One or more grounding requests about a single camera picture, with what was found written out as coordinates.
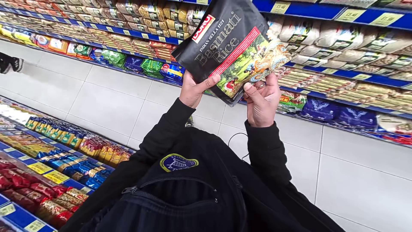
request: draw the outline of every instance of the green package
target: green package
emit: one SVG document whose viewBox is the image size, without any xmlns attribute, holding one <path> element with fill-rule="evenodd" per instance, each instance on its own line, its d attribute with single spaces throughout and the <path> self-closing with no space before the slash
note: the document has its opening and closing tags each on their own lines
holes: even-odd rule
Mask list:
<svg viewBox="0 0 412 232">
<path fill-rule="evenodd" d="M 113 66 L 119 67 L 121 69 L 125 69 L 124 62 L 126 61 L 126 55 L 120 52 L 115 52 L 112 50 L 103 49 L 102 50 L 103 57 L 109 61 L 109 63 Z"/>
<path fill-rule="evenodd" d="M 91 52 L 91 47 L 83 45 L 83 44 L 78 44 L 75 47 L 75 53 L 79 54 L 79 55 L 83 55 L 83 56 L 88 56 Z"/>
<path fill-rule="evenodd" d="M 157 78 L 157 79 L 163 79 L 163 76 L 160 74 L 160 69 L 163 66 L 163 62 L 160 61 L 155 61 L 152 59 L 144 59 L 140 67 L 143 69 L 143 73 Z"/>
</svg>

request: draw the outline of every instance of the person's left hand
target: person's left hand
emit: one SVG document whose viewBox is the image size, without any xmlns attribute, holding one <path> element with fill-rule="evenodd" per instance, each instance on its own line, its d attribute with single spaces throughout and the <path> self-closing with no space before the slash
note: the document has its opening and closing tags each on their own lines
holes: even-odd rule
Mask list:
<svg viewBox="0 0 412 232">
<path fill-rule="evenodd" d="M 196 108 L 199 105 L 200 99 L 202 98 L 203 92 L 208 88 L 216 85 L 220 81 L 220 76 L 210 76 L 202 83 L 196 84 L 193 80 L 193 76 L 190 72 L 186 70 L 183 75 L 183 85 L 180 91 L 179 100 L 191 108 Z"/>
</svg>

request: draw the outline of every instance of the person's right hand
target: person's right hand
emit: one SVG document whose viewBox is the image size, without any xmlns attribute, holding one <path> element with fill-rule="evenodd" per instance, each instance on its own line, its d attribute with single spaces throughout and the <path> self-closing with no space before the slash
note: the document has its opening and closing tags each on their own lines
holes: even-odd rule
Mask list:
<svg viewBox="0 0 412 232">
<path fill-rule="evenodd" d="M 252 127 L 269 127 L 273 125 L 276 108 L 281 98 L 281 91 L 276 75 L 266 77 L 266 86 L 257 90 L 249 82 L 243 86 L 244 98 L 248 101 L 248 122 Z"/>
</svg>

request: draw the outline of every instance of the white tile floor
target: white tile floor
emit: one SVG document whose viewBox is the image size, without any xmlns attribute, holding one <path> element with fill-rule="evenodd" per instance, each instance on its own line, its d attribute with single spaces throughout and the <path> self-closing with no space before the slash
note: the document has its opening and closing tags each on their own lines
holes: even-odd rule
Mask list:
<svg viewBox="0 0 412 232">
<path fill-rule="evenodd" d="M 138 149 L 178 97 L 175 86 L 0 41 L 26 60 L 23 73 L 0 76 L 0 95 Z M 196 126 L 226 143 L 244 132 L 246 107 L 203 96 Z M 348 232 L 412 231 L 412 150 L 276 115 L 292 182 Z M 247 137 L 230 147 L 239 157 Z"/>
</svg>

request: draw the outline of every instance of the duru logo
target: duru logo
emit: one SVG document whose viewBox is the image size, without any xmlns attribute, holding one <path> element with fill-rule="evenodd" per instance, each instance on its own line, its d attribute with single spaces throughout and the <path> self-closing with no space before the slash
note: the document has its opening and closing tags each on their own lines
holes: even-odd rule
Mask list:
<svg viewBox="0 0 412 232">
<path fill-rule="evenodd" d="M 215 21 L 215 17 L 211 16 L 210 14 L 206 16 L 202 25 L 200 25 L 199 30 L 197 30 L 197 32 L 193 35 L 193 41 L 199 43 L 203 35 L 206 33 L 207 29 L 209 29 L 209 27 L 212 25 L 213 21 Z"/>
</svg>

